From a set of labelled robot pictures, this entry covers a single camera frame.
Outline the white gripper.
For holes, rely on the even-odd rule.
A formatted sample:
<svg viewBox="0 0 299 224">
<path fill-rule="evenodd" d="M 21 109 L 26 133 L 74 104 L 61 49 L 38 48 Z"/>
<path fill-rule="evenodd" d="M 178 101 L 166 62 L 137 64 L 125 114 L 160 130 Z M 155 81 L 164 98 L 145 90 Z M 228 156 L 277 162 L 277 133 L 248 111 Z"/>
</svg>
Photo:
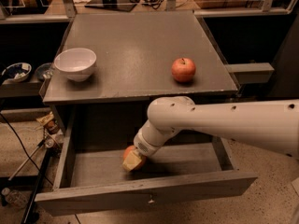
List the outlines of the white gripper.
<svg viewBox="0 0 299 224">
<path fill-rule="evenodd" d="M 163 145 L 163 137 L 159 133 L 138 132 L 134 138 L 134 146 L 144 156 L 150 157 Z M 141 154 L 136 149 L 126 149 L 123 154 L 122 167 L 131 172 L 143 161 Z"/>
</svg>

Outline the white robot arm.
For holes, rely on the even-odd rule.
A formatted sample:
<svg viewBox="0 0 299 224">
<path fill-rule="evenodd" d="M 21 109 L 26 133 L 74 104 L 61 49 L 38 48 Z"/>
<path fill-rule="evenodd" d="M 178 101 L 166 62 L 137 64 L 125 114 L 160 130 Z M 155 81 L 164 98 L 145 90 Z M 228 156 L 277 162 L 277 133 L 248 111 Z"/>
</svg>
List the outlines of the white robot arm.
<svg viewBox="0 0 299 224">
<path fill-rule="evenodd" d="M 299 158 L 299 102 L 198 105 L 187 96 L 152 101 L 147 121 L 125 151 L 122 167 L 131 172 L 183 130 L 206 133 Z"/>
</svg>

